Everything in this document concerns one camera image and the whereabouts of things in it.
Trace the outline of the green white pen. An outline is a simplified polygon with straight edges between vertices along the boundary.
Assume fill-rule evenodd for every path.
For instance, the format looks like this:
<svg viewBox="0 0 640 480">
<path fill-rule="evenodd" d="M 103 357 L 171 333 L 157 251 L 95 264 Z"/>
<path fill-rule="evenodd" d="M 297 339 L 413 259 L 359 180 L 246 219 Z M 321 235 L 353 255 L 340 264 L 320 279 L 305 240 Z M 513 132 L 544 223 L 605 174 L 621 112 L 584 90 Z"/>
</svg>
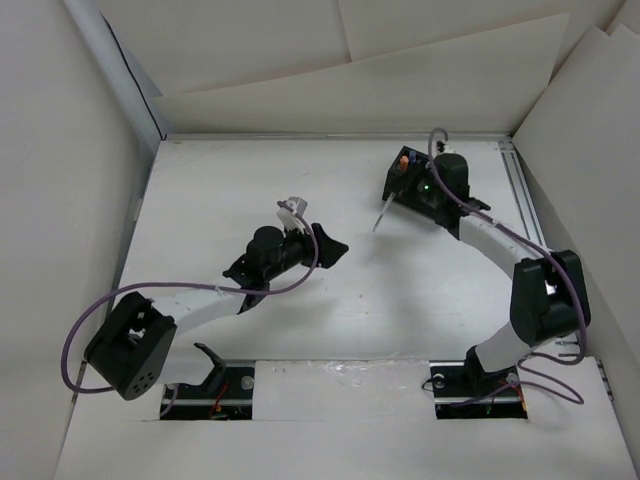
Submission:
<svg viewBox="0 0 640 480">
<path fill-rule="evenodd" d="M 387 199 L 384 201 L 382 209 L 373 225 L 372 231 L 376 232 L 381 221 L 383 220 L 383 217 L 385 215 L 385 213 L 387 212 L 387 210 L 389 209 L 389 207 L 391 206 L 391 204 L 393 203 L 394 199 L 395 199 L 396 194 L 394 192 L 391 192 Z"/>
</svg>

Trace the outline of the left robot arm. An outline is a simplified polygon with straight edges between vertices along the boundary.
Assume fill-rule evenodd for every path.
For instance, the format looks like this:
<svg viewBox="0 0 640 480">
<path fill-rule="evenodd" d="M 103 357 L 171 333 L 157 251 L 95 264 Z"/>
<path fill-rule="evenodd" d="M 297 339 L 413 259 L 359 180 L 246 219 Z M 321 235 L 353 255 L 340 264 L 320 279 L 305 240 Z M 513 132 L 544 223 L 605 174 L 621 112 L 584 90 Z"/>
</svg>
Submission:
<svg viewBox="0 0 640 480">
<path fill-rule="evenodd" d="M 89 342 L 84 358 L 126 401 L 155 384 L 186 384 L 201 396 L 212 396 L 224 383 L 225 361 L 201 342 L 179 353 L 172 347 L 174 340 L 215 319 L 253 309 L 269 294 L 271 282 L 290 269 L 329 269 L 348 250 L 318 223 L 309 232 L 263 226 L 224 271 L 220 286 L 156 299 L 139 291 L 124 295 Z"/>
</svg>

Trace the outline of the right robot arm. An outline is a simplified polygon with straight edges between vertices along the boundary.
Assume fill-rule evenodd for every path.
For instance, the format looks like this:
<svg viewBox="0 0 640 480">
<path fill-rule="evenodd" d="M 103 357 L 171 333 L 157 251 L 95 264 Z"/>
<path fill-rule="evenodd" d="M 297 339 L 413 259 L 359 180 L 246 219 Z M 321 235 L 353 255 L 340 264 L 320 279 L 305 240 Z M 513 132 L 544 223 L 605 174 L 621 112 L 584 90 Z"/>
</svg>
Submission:
<svg viewBox="0 0 640 480">
<path fill-rule="evenodd" d="M 515 368 L 539 356 L 539 347 L 567 335 L 584 346 L 591 314 L 579 256 L 550 251 L 490 215 L 490 206 L 470 193 L 467 160 L 457 153 L 431 157 L 401 149 L 388 169 L 383 198 L 435 222 L 475 248 L 511 281 L 509 319 L 472 346 L 447 386 L 478 403 L 519 382 Z"/>
</svg>

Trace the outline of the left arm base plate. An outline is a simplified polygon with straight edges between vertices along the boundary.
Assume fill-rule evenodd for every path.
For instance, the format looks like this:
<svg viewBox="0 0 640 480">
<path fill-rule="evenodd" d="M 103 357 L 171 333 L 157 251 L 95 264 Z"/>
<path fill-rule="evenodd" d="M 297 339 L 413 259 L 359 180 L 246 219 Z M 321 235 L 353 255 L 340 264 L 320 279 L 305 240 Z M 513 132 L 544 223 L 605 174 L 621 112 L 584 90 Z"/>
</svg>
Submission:
<svg viewBox="0 0 640 480">
<path fill-rule="evenodd" d="M 221 386 L 205 393 L 200 386 L 180 384 L 174 402 L 172 390 L 164 388 L 160 420 L 246 421 L 252 419 L 255 361 L 231 361 Z"/>
</svg>

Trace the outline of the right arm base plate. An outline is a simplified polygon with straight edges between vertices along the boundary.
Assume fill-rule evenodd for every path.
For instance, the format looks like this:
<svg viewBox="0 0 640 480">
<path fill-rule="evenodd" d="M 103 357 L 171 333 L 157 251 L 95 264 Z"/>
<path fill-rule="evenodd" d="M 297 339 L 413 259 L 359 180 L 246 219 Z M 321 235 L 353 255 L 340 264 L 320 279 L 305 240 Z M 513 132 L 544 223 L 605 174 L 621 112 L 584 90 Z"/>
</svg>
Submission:
<svg viewBox="0 0 640 480">
<path fill-rule="evenodd" d="M 472 380 L 463 361 L 430 361 L 422 389 L 438 420 L 528 418 L 515 366 Z"/>
</svg>

